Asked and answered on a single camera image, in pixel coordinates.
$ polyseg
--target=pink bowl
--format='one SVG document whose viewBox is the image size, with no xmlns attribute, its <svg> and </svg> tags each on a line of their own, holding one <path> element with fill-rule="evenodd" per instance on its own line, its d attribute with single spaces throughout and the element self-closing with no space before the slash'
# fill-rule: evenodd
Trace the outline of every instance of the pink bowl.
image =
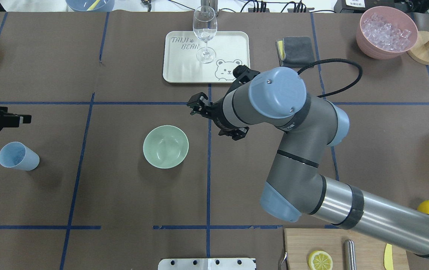
<svg viewBox="0 0 429 270">
<path fill-rule="evenodd" d="M 408 48 L 406 48 L 406 50 L 397 51 L 397 52 L 385 51 L 384 49 L 374 46 L 374 44 L 371 43 L 371 41 L 369 41 L 366 38 L 366 36 L 363 34 L 363 31 L 362 31 L 362 23 L 366 19 L 371 17 L 373 13 L 382 15 L 389 23 L 396 24 L 396 26 L 402 31 L 405 29 L 411 31 L 411 35 L 408 38 L 408 40 L 410 41 L 410 45 L 408 46 Z M 404 12 L 397 10 L 393 7 L 385 7 L 385 6 L 372 7 L 366 10 L 361 16 L 360 23 L 356 31 L 356 42 L 359 48 L 367 56 L 375 59 L 390 59 L 398 55 L 401 55 L 406 51 L 409 51 L 415 45 L 417 38 L 418 38 L 418 29 L 416 27 L 415 22 L 413 22 L 413 20 L 411 20 L 411 18 L 408 15 L 406 15 Z"/>
</svg>

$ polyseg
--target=gray cloth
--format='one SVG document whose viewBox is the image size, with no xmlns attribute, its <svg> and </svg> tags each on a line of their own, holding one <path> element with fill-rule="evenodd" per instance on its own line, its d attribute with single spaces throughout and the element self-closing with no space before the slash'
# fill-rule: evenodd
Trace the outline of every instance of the gray cloth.
<svg viewBox="0 0 429 270">
<path fill-rule="evenodd" d="M 283 41 L 284 56 L 280 54 L 278 41 Z M 300 68 L 315 61 L 313 46 L 309 36 L 287 36 L 276 41 L 279 65 L 290 68 Z"/>
</svg>

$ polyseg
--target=wooden cutting board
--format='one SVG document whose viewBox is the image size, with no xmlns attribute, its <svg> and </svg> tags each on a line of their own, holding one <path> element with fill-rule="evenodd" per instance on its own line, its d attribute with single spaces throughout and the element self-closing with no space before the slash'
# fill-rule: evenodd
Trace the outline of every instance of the wooden cutting board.
<svg viewBox="0 0 429 270">
<path fill-rule="evenodd" d="M 333 259 L 333 270 L 345 269 L 343 243 L 355 243 L 356 267 L 359 270 L 384 270 L 386 243 L 344 229 L 285 229 L 288 269 L 309 270 L 308 256 L 315 250 L 326 251 Z M 406 251 L 393 246 L 394 270 L 409 270 Z"/>
</svg>

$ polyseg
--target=yellow utensil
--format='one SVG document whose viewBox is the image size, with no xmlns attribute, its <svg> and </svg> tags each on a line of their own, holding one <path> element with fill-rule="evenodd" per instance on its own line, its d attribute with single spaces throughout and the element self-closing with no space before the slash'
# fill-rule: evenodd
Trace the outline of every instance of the yellow utensil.
<svg viewBox="0 0 429 270">
<path fill-rule="evenodd" d="M 91 5 L 90 7 L 88 7 L 87 11 L 91 11 L 91 10 L 95 9 L 95 7 L 98 5 L 98 3 L 99 3 L 100 1 L 101 1 L 101 0 L 96 0 L 96 1 L 93 3 L 93 5 Z"/>
<path fill-rule="evenodd" d="M 384 268 L 386 270 L 394 270 L 393 268 L 393 247 L 390 244 L 386 244 L 384 248 Z"/>
</svg>

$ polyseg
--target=blue cup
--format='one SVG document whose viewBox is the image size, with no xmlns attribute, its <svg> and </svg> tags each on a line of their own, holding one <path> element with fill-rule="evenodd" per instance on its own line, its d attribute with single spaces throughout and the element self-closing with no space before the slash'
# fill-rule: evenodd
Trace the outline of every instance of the blue cup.
<svg viewBox="0 0 429 270">
<path fill-rule="evenodd" d="M 95 0 L 66 0 L 66 4 L 74 11 L 86 12 Z M 115 5 L 115 0 L 101 0 L 95 9 L 89 12 L 111 12 Z"/>
</svg>

